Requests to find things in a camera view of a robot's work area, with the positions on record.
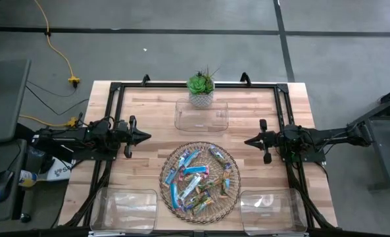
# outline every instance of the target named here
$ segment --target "concrete floor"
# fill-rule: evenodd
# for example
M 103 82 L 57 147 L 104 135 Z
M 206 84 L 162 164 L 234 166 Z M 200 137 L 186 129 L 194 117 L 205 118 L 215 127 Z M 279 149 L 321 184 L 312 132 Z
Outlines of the concrete floor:
M 41 4 L 51 25 L 58 27 L 278 29 L 272 0 L 41 0 Z M 390 0 L 280 0 L 280 4 L 286 30 L 390 32 Z M 44 26 L 44 21 L 33 1 L 3 0 L 0 24 Z M 207 65 L 220 68 L 217 80 L 239 80 L 245 71 L 253 81 L 287 81 L 279 36 L 53 34 L 51 40 L 82 80 L 70 98 L 35 89 L 57 111 L 87 98 L 94 80 L 141 80 L 144 74 L 153 80 L 184 80 Z M 306 83 L 317 129 L 344 126 L 390 91 L 390 38 L 288 37 L 287 41 L 295 80 Z M 66 63 L 48 48 L 43 34 L 0 32 L 0 60 L 23 58 L 32 60 L 30 81 L 54 92 L 71 92 Z M 21 113 L 62 123 L 85 108 L 82 104 L 55 116 L 26 92 Z M 367 191 L 367 185 L 382 180 L 373 149 L 337 145 L 327 159 L 339 226 L 390 234 L 390 192 Z M 33 221 L 11 223 L 12 229 L 49 228 L 62 204 L 64 187 L 37 187 Z M 43 206 L 52 215 L 46 215 Z

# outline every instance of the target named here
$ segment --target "yellow extension cord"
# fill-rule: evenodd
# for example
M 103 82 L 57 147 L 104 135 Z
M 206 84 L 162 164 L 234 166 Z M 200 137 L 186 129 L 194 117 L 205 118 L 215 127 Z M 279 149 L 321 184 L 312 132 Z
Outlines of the yellow extension cord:
M 64 124 L 51 124 L 49 122 L 44 122 L 42 120 L 39 120 L 38 118 L 35 118 L 33 116 L 28 116 L 28 115 L 19 115 L 19 117 L 24 118 L 24 119 L 31 119 L 36 122 L 39 122 L 41 124 L 47 125 L 47 126 L 52 126 L 52 127 L 63 127 L 63 126 L 75 126 L 76 121 L 78 120 L 76 117 L 72 117 L 70 121 Z
M 45 12 L 44 12 L 43 8 L 42 8 L 41 5 L 38 3 L 38 1 L 37 1 L 37 0 L 34 0 L 34 1 L 36 2 L 38 8 L 40 9 L 41 13 L 42 13 L 43 16 L 44 16 L 45 25 L 46 25 L 46 27 L 47 27 L 47 33 L 48 33 L 48 32 L 50 32 L 49 20 L 47 19 L 47 16 L 45 15 Z M 74 82 L 75 82 L 75 83 L 79 83 L 79 82 L 80 82 L 80 79 L 77 78 L 77 77 L 75 77 L 74 72 L 73 72 L 73 70 L 72 70 L 72 67 L 70 66 L 70 63 L 69 63 L 68 58 L 66 58 L 66 56 L 64 56 L 59 50 L 57 50 L 56 48 L 53 47 L 53 45 L 52 45 L 51 42 L 50 42 L 50 36 L 49 36 L 49 35 L 46 35 L 46 37 L 47 37 L 47 43 L 49 44 L 50 48 L 51 48 L 54 52 L 56 52 L 56 53 L 58 53 L 60 56 L 62 56 L 62 58 L 68 63 L 69 71 L 70 71 L 70 78 L 68 79 L 68 81 L 69 81 L 70 83 L 74 83 Z

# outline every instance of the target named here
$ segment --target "succulent plant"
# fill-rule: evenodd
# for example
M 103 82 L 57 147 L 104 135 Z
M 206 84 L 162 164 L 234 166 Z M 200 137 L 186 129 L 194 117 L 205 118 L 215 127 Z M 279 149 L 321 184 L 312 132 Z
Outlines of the succulent plant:
M 208 72 L 198 72 L 187 81 L 187 87 L 192 94 L 209 94 L 214 90 L 212 75 Z

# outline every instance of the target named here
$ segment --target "computer mouse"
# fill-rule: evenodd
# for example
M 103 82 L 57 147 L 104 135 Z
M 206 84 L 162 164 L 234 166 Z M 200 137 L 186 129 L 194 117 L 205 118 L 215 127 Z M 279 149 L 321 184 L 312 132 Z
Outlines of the computer mouse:
M 11 192 L 13 180 L 12 171 L 2 171 L 0 172 L 0 202 L 5 201 Z

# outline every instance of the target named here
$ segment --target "wooden table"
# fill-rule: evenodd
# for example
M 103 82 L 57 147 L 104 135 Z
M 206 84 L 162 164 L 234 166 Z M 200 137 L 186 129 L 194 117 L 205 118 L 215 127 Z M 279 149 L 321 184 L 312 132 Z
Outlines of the wooden table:
M 111 81 L 95 81 L 85 122 L 104 117 Z M 289 94 L 296 124 L 313 128 L 314 122 L 306 86 L 289 83 Z M 274 93 L 267 89 L 217 89 L 214 100 L 225 101 L 229 109 L 229 126 L 219 136 L 182 135 L 174 127 L 176 101 L 187 98 L 185 88 L 126 88 L 121 119 L 135 115 L 137 127 L 152 134 L 152 138 L 133 148 L 133 156 L 126 159 L 123 147 L 113 163 L 111 188 L 154 189 L 158 193 L 157 230 L 243 230 L 239 204 L 223 220 L 206 225 L 190 224 L 173 216 L 161 200 L 158 177 L 166 158 L 179 145 L 194 141 L 207 141 L 226 149 L 235 159 L 241 175 L 241 192 L 245 190 L 278 190 L 288 188 L 287 174 L 275 149 L 270 152 L 273 161 L 263 163 L 263 151 L 245 145 L 243 141 L 260 132 L 259 119 L 268 121 L 268 129 L 278 132 Z M 281 96 L 285 112 L 285 102 Z M 65 223 L 80 208 L 89 192 L 94 161 L 84 161 L 72 172 L 64 197 L 59 224 Z M 325 218 L 336 225 L 328 182 L 322 169 L 314 163 L 305 163 L 306 182 L 310 198 Z

